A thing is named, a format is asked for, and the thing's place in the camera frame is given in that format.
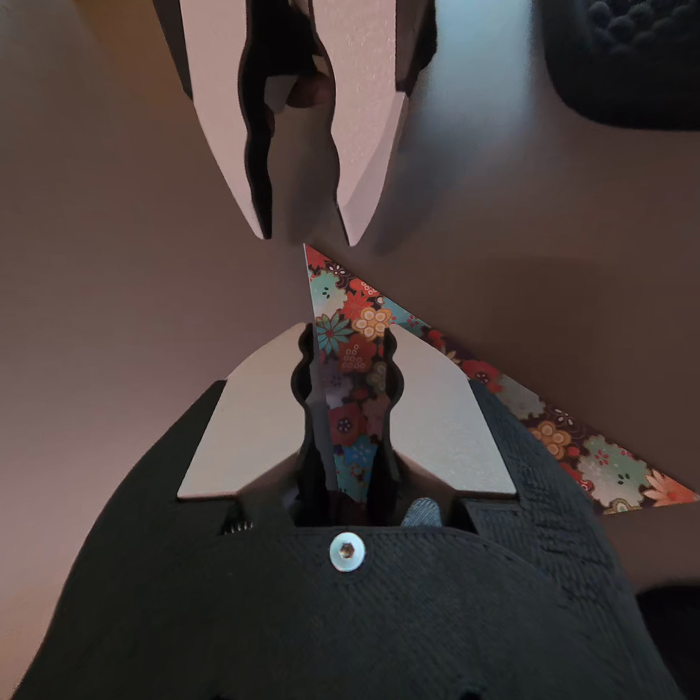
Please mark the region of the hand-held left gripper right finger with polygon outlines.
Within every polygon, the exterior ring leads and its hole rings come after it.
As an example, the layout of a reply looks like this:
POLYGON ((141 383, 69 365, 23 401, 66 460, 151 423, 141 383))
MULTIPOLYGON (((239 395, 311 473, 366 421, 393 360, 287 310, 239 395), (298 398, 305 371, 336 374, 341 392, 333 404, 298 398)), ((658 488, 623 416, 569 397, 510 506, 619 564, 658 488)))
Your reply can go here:
POLYGON ((391 360, 402 385, 389 441, 411 475, 455 495, 512 499, 517 489, 466 374, 401 326, 391 360))

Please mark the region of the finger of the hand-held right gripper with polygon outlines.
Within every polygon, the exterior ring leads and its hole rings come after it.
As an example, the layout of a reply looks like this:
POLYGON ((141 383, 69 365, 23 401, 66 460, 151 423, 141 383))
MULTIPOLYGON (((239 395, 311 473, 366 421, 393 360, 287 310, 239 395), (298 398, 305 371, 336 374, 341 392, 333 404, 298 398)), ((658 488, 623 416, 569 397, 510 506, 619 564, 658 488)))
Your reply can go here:
POLYGON ((181 1, 197 118, 241 213, 262 240, 272 237, 264 45, 252 1, 181 1))
POLYGON ((356 246, 380 202, 408 100, 396 84, 398 2, 312 1, 311 15, 335 82, 337 208, 356 246))

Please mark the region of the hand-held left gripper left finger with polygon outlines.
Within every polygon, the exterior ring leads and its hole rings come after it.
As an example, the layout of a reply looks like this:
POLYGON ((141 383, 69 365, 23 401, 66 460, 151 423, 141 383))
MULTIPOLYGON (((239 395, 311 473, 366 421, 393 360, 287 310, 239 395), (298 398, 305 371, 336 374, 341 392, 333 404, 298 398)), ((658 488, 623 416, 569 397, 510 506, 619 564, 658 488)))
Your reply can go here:
POLYGON ((309 437, 309 331, 296 323, 227 376, 179 500, 247 495, 291 478, 309 437))

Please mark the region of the dark flower origami paper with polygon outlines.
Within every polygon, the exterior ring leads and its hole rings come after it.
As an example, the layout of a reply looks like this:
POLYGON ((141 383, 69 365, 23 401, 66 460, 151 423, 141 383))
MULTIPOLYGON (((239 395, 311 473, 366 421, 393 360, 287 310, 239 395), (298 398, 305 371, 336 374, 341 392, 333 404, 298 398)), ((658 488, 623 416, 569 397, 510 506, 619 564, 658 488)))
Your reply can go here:
POLYGON ((507 407, 598 512, 695 503, 699 494, 547 403, 441 330, 389 299, 346 266, 304 245, 339 490, 365 504, 388 397, 384 335, 403 328, 433 346, 507 407))

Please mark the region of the person's right hand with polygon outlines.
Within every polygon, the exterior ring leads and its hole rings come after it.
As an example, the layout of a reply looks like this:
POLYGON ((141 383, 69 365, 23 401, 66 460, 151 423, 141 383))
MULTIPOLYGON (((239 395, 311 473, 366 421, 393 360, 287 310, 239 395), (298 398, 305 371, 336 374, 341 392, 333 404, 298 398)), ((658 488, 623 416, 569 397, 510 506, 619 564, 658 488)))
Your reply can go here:
POLYGON ((264 107, 266 116, 273 120, 287 106, 293 109, 309 109, 331 101, 333 82, 323 71, 309 75, 276 75, 266 79, 264 107))

